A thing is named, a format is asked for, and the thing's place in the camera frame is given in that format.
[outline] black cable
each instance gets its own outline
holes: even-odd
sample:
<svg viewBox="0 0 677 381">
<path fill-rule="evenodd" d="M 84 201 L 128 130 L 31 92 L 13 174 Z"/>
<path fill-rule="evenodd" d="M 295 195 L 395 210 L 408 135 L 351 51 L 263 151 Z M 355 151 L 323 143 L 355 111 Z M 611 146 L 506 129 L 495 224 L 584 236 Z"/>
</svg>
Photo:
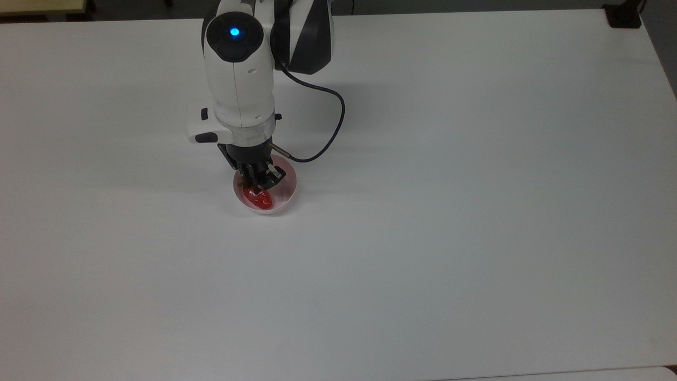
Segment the black cable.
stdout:
<svg viewBox="0 0 677 381">
<path fill-rule="evenodd" d="M 332 135 L 331 139 L 329 139 L 329 142 L 327 142 L 326 146 L 324 146 L 324 148 L 320 152 L 318 152 L 315 156 L 310 157 L 308 159 L 299 159 L 297 157 L 292 156 L 291 154 L 289 154 L 289 156 L 288 156 L 288 158 L 290 160 L 296 161 L 297 163 L 310 163 L 311 161 L 313 161 L 313 160 L 317 159 L 318 157 L 322 156 L 322 154 L 325 153 L 329 149 L 329 146 L 332 145 L 332 143 L 334 142 L 334 139 L 336 139 L 336 135 L 339 134 L 339 130 L 341 129 L 341 125 L 343 124 L 343 118 L 345 117 L 345 101 L 343 100 L 343 97 L 338 92 L 336 92 L 332 89 L 328 89 L 326 87 L 317 86 L 317 85 L 313 85 L 312 83 L 304 82 L 304 81 L 294 77 L 292 75 L 292 73 L 290 73 L 287 70 L 287 68 L 284 67 L 284 65 L 280 63 L 280 61 L 276 60 L 276 62 L 278 63 L 278 66 L 280 67 L 280 69 L 282 70 L 284 75 L 289 77 L 289 79 L 291 79 L 292 81 L 298 83 L 301 86 L 308 87 L 309 89 L 318 90 L 318 91 L 321 91 L 321 92 L 326 92 L 326 93 L 332 94 L 333 96 L 337 97 L 339 101 L 341 101 L 341 118 L 338 120 L 338 125 L 336 125 L 336 129 L 334 130 L 334 134 Z"/>
</svg>

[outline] table surface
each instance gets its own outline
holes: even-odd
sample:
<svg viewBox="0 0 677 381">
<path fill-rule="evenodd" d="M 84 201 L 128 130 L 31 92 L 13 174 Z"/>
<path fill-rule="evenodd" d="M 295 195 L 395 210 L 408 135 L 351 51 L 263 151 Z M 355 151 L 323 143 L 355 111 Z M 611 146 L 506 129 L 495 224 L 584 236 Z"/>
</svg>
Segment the table surface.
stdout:
<svg viewBox="0 0 677 381">
<path fill-rule="evenodd" d="M 2 0 L 0 16 L 82 13 L 85 0 Z"/>
<path fill-rule="evenodd" d="M 617 369 L 596 372 L 538 374 L 500 377 L 496 381 L 677 381 L 677 375 L 664 367 Z"/>
<path fill-rule="evenodd" d="M 601 10 L 336 18 L 345 126 L 250 213 L 200 20 L 0 25 L 0 372 L 413 381 L 677 363 L 677 102 Z M 276 142 L 336 100 L 276 73 Z"/>
</svg>

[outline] white bowl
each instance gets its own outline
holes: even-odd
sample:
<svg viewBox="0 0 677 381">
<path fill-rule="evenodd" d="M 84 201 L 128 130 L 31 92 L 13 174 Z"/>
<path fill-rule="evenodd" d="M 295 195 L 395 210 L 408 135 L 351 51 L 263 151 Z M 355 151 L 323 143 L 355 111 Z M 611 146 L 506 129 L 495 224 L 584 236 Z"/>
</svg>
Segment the white bowl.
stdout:
<svg viewBox="0 0 677 381">
<path fill-rule="evenodd" d="M 238 184 L 242 181 L 240 172 L 235 171 L 235 176 L 233 176 L 233 191 L 235 191 L 235 196 L 237 196 L 238 200 L 240 200 L 240 202 L 242 202 L 242 204 L 246 206 L 247 209 L 258 214 L 268 215 L 279 213 L 284 209 L 284 207 L 289 205 L 289 202 L 294 197 L 297 189 L 297 177 L 294 167 L 292 167 L 292 165 L 283 157 L 271 155 L 271 158 L 273 159 L 273 165 L 277 165 L 278 167 L 282 168 L 282 170 L 284 170 L 287 175 L 282 179 L 282 181 L 280 181 L 279 184 L 268 190 L 270 197 L 273 199 L 273 207 L 270 209 L 261 209 L 249 201 L 244 196 L 244 189 L 242 189 L 241 186 L 238 186 Z"/>
</svg>

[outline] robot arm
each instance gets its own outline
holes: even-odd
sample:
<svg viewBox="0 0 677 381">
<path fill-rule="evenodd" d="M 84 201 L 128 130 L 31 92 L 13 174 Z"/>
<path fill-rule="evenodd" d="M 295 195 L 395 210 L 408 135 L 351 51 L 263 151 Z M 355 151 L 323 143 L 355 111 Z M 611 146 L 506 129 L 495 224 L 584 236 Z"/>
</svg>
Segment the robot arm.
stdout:
<svg viewBox="0 0 677 381">
<path fill-rule="evenodd" d="M 328 0 L 221 0 L 204 19 L 202 50 L 211 104 L 189 116 L 192 142 L 217 143 L 229 164 L 262 189 L 285 173 L 270 157 L 273 69 L 313 74 L 333 51 Z"/>
</svg>

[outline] red fruit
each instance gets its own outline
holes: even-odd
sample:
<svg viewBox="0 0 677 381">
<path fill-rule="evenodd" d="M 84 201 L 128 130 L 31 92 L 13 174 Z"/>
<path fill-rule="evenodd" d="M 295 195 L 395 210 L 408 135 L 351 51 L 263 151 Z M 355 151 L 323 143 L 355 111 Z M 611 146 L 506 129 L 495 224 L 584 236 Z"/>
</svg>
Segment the red fruit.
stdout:
<svg viewBox="0 0 677 381">
<path fill-rule="evenodd" d="M 267 210 L 273 207 L 273 199 L 266 190 L 247 188 L 244 189 L 244 196 L 259 209 Z"/>
</svg>

